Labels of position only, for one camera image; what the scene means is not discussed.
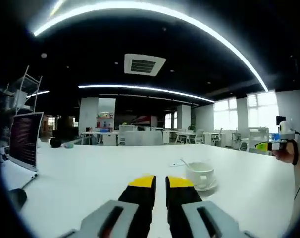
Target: ceiling air vent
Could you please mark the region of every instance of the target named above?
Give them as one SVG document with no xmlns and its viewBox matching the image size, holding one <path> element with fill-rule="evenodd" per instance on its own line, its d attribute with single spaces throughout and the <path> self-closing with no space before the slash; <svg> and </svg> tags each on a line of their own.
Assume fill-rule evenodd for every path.
<svg viewBox="0 0 300 238">
<path fill-rule="evenodd" d="M 166 59 L 137 54 L 125 54 L 125 73 L 156 76 Z"/>
</svg>

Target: curved led light strip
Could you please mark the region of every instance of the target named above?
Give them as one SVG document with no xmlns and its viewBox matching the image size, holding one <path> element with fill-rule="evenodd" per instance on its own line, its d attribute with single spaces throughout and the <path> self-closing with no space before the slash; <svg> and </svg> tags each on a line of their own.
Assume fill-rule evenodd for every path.
<svg viewBox="0 0 300 238">
<path fill-rule="evenodd" d="M 155 92 L 171 93 L 171 94 L 181 95 L 181 96 L 185 96 L 185 97 L 205 100 L 205 101 L 208 101 L 208 102 L 211 102 L 211 103 L 215 102 L 215 101 L 207 99 L 207 98 L 202 98 L 202 97 L 187 94 L 187 93 L 175 92 L 175 91 L 170 91 L 170 90 L 165 90 L 165 89 L 160 89 L 160 88 L 150 88 L 150 87 L 141 87 L 141 86 L 132 86 L 132 85 L 83 85 L 83 86 L 79 86 L 79 88 L 129 88 L 129 89 L 141 89 L 141 90 L 149 90 L 149 91 L 155 91 Z"/>
<path fill-rule="evenodd" d="M 168 9 L 166 7 L 145 3 L 145 2 L 133 2 L 133 1 L 110 1 L 110 2 L 102 2 L 97 3 L 94 5 L 86 5 L 79 8 L 76 8 L 74 10 L 71 10 L 63 15 L 60 15 L 56 17 L 55 19 L 52 19 L 45 23 L 43 26 L 41 26 L 38 30 L 34 32 L 35 36 L 38 36 L 45 30 L 49 29 L 50 27 L 58 24 L 59 22 L 62 22 L 68 18 L 71 18 L 73 16 L 77 16 L 83 13 L 91 12 L 91 11 L 97 11 L 97 10 L 106 10 L 106 9 L 140 9 L 140 10 L 146 10 L 146 11 L 154 11 L 158 13 L 162 13 L 165 15 L 169 15 L 175 18 L 178 18 L 180 20 L 186 21 L 191 25 L 194 25 L 198 27 L 199 29 L 207 32 L 209 35 L 216 38 L 218 41 L 223 43 L 227 48 L 229 48 L 235 55 L 237 55 L 244 64 L 249 68 L 249 70 L 255 75 L 255 77 L 258 79 L 259 83 L 262 85 L 263 89 L 268 92 L 268 88 L 265 86 L 263 80 L 261 79 L 260 75 L 257 73 L 257 71 L 254 69 L 254 67 L 249 63 L 249 61 L 238 51 L 232 44 L 230 44 L 224 37 L 219 35 L 216 31 L 211 29 L 210 27 L 206 26 L 205 24 L 185 15 L 180 12 Z"/>
<path fill-rule="evenodd" d="M 45 94 L 45 93 L 49 93 L 49 92 L 50 92 L 50 91 L 42 91 L 42 92 L 39 92 L 38 95 Z M 36 96 L 36 93 L 31 94 L 31 95 L 27 96 L 26 98 L 30 98 L 30 97 L 33 97 L 33 96 Z"/>
</svg>

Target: person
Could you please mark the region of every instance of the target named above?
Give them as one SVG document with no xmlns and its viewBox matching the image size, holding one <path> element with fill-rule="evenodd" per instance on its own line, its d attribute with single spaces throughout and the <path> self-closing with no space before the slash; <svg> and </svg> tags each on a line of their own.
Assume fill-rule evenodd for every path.
<svg viewBox="0 0 300 238">
<path fill-rule="evenodd" d="M 274 150 L 272 153 L 275 155 L 275 157 L 283 161 L 285 163 L 292 163 L 294 159 L 294 147 L 293 144 L 288 142 L 287 147 L 285 150 Z M 299 160 L 297 163 L 300 166 L 300 149 L 299 149 Z"/>
</svg>

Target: monitor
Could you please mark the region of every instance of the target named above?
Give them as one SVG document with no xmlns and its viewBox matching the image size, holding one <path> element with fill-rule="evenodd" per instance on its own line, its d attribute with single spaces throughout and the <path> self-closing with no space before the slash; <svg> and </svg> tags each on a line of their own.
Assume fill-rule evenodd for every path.
<svg viewBox="0 0 300 238">
<path fill-rule="evenodd" d="M 286 121 L 286 117 L 277 116 L 277 125 L 280 125 L 282 121 Z"/>
<path fill-rule="evenodd" d="M 15 115 L 9 140 L 9 159 L 36 171 L 37 142 L 43 112 Z"/>
</svg>

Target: black ceiling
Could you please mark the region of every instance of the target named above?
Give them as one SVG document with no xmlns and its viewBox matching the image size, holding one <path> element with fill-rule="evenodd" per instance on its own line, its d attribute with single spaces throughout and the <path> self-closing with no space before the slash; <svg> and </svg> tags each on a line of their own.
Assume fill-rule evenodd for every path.
<svg viewBox="0 0 300 238">
<path fill-rule="evenodd" d="M 235 54 L 184 21 L 139 10 L 91 12 L 34 37 L 28 26 L 45 4 L 41 1 L 38 5 L 27 2 L 3 1 L 1 5 L 4 19 L 0 29 L 3 46 L 0 79 L 3 84 L 14 80 L 23 74 L 27 65 L 30 65 L 31 75 L 43 75 L 41 90 L 50 90 L 50 93 L 38 97 L 39 110 L 51 114 L 73 108 L 78 110 L 81 97 L 105 93 L 206 104 L 162 93 L 77 88 L 83 84 L 151 86 L 213 100 L 243 97 L 246 93 L 262 90 L 254 75 Z M 241 51 L 269 90 L 300 89 L 299 5 L 277 5 L 256 0 L 186 0 L 178 1 L 178 5 Z M 43 52 L 48 54 L 45 59 L 40 57 Z M 126 53 L 162 57 L 166 58 L 166 63 L 156 77 L 125 74 Z M 122 103 L 121 110 L 130 111 L 128 105 L 131 100 L 124 98 L 120 97 L 122 101 L 127 100 Z M 138 97 L 132 100 L 136 102 L 133 110 L 142 108 L 138 106 L 138 100 Z M 160 105 L 156 110 L 180 104 L 159 101 L 165 103 L 153 99 L 151 104 Z"/>
</svg>

